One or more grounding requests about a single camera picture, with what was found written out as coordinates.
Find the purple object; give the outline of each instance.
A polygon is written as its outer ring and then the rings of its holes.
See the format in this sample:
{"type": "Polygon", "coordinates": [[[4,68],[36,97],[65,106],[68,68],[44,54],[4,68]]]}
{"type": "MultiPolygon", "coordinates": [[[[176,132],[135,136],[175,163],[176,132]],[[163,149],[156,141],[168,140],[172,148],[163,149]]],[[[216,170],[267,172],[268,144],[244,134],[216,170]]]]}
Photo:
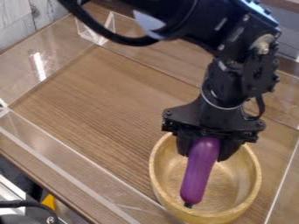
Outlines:
{"type": "Polygon", "coordinates": [[[193,142],[181,182],[181,199],[188,206],[201,202],[211,168],[219,154],[220,140],[218,138],[205,136],[193,142]]]}

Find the black cable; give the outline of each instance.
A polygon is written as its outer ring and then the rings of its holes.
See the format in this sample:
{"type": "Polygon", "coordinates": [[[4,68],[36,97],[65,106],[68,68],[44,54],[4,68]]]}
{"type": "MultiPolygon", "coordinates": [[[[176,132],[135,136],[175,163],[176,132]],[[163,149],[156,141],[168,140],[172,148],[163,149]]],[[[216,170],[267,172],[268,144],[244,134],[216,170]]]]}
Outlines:
{"type": "Polygon", "coordinates": [[[53,218],[53,223],[52,224],[59,224],[59,216],[57,214],[43,204],[40,204],[36,201],[28,201],[28,200],[8,200],[8,201],[0,201],[0,208],[17,208],[17,207],[39,207],[43,210],[45,210],[49,214],[51,217],[53,218]]]}
{"type": "Polygon", "coordinates": [[[111,41],[127,45],[127,46],[149,46],[159,42],[159,40],[143,36],[140,38],[129,38],[124,37],[116,33],[113,33],[107,27],[100,24],[95,18],[88,14],[88,12],[81,8],[76,0],[59,0],[60,4],[67,8],[67,10],[72,13],[72,15],[84,23],[88,28],[100,34],[104,38],[111,41]]]}

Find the bowl rim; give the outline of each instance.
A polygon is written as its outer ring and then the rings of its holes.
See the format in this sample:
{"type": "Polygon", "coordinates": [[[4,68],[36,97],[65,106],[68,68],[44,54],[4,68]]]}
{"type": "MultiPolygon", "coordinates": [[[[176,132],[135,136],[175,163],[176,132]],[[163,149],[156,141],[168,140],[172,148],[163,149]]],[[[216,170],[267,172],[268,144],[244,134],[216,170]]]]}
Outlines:
{"type": "Polygon", "coordinates": [[[160,140],[157,141],[157,143],[153,146],[153,150],[151,153],[151,157],[149,157],[149,178],[152,181],[152,185],[155,190],[161,194],[163,199],[167,201],[167,203],[169,205],[172,205],[179,211],[187,213],[191,216],[197,216],[201,218],[219,218],[223,216],[230,216],[230,215],[236,215],[243,213],[250,205],[252,204],[256,196],[258,196],[258,192],[262,186],[262,169],[260,169],[260,164],[258,162],[258,157],[254,153],[254,151],[250,149],[247,144],[243,144],[243,147],[246,148],[247,154],[250,155],[252,162],[254,162],[254,167],[255,167],[255,172],[256,172],[256,178],[255,178],[255,185],[252,188],[252,191],[250,193],[250,195],[246,197],[244,201],[235,207],[232,207],[231,209],[222,211],[222,212],[216,212],[216,213],[207,213],[207,212],[199,212],[195,210],[191,210],[188,208],[180,207],[177,205],[177,203],[173,201],[173,199],[168,196],[168,194],[165,193],[164,189],[161,188],[159,181],[156,179],[155,176],[155,156],[156,156],[156,152],[160,149],[160,145],[163,144],[164,141],[167,141],[171,137],[175,137],[172,135],[172,133],[167,133],[160,140]]]}

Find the wooden bowl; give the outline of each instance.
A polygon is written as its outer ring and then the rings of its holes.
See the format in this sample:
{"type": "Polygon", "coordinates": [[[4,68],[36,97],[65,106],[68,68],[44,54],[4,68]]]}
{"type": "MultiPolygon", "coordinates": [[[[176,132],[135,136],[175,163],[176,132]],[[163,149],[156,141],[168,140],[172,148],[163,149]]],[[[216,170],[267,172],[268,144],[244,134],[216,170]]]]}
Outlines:
{"type": "Polygon", "coordinates": [[[189,224],[234,221],[251,206],[262,184],[252,150],[243,145],[230,160],[214,165],[203,201],[192,209],[183,206],[180,198],[185,166],[187,157],[177,154],[175,136],[167,134],[155,145],[149,159],[153,193],[161,205],[189,224]]]}

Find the bowl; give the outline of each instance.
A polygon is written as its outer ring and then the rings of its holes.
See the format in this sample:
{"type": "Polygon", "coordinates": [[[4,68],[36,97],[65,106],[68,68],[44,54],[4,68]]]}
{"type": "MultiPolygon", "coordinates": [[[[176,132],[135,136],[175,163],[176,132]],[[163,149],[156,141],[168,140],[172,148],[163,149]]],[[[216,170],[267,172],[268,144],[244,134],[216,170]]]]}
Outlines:
{"type": "Polygon", "coordinates": [[[183,206],[180,198],[187,159],[177,154],[176,137],[168,133],[149,158],[155,196],[169,213],[189,224],[230,223],[258,196],[262,171],[255,153],[244,144],[227,161],[214,165],[203,201],[192,209],[183,206]]]}

